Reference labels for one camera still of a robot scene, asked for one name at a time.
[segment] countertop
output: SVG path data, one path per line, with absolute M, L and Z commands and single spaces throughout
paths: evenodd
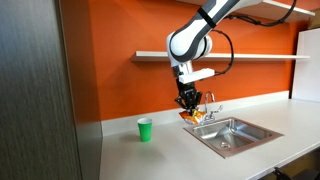
M 150 142 L 138 130 L 105 136 L 101 180 L 258 179 L 320 147 L 320 103 L 279 100 L 216 114 L 236 117 L 284 136 L 227 159 L 183 129 L 184 121 L 153 126 Z

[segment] paper cup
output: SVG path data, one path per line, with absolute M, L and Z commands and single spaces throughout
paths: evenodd
M 138 121 L 140 139 L 142 142 L 148 142 L 151 139 L 152 119 L 141 118 Z

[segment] orange wall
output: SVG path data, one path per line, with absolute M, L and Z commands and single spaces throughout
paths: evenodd
M 300 0 L 298 5 L 313 9 L 320 7 L 317 1 Z M 165 51 L 166 36 L 198 6 L 174 0 L 90 0 L 90 8 L 101 120 L 179 108 L 173 101 L 178 91 L 169 62 L 133 63 L 130 58 L 135 51 Z M 265 28 L 224 20 L 216 29 L 231 37 L 236 53 L 294 54 L 297 33 L 305 28 L 305 22 Z M 223 37 L 210 35 L 212 52 L 229 51 Z M 227 62 L 193 66 L 222 70 Z M 211 90 L 222 101 L 289 90 L 292 73 L 292 61 L 236 62 L 226 75 L 196 82 L 196 87 Z

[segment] sink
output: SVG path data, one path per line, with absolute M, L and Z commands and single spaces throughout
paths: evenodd
M 283 134 L 228 117 L 184 128 L 223 158 L 269 142 Z

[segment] drain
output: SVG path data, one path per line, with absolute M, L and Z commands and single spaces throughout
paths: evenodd
M 221 142 L 220 147 L 221 148 L 230 148 L 231 145 L 229 143 L 226 143 L 226 142 Z

